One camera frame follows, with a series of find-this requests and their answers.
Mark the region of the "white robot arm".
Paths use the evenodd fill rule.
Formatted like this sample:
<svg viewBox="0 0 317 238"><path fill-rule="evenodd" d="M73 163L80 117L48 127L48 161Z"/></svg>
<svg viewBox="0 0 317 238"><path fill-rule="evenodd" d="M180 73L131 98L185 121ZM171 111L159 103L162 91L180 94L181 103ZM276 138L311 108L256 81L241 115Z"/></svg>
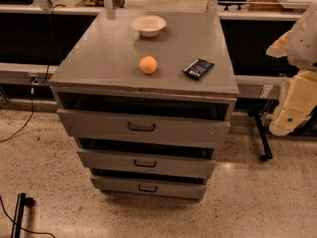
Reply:
<svg viewBox="0 0 317 238"><path fill-rule="evenodd" d="M266 53L287 57L299 72L280 91L269 130L276 136L294 131L317 106L317 4L311 4L293 27Z"/></svg>

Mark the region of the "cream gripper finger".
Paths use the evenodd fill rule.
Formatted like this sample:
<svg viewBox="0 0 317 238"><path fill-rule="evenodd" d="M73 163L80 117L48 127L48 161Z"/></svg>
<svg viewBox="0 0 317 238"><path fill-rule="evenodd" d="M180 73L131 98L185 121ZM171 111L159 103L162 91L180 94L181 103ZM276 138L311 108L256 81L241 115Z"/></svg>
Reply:
<svg viewBox="0 0 317 238"><path fill-rule="evenodd" d="M317 106L317 73L301 70L280 91L269 130L273 135L293 132Z"/></svg>

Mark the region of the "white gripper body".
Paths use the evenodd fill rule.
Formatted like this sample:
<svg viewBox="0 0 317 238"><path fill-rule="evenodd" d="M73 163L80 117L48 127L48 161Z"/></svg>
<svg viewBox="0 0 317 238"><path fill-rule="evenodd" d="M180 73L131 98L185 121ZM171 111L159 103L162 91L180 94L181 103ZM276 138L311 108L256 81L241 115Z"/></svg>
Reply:
<svg viewBox="0 0 317 238"><path fill-rule="evenodd" d="M281 57L289 57L291 55L290 49L289 49L289 40L292 36L293 31L289 30L285 32L283 35L281 35L277 40L274 41L273 44L271 44L268 49L266 50L266 53L275 58L281 58Z"/></svg>

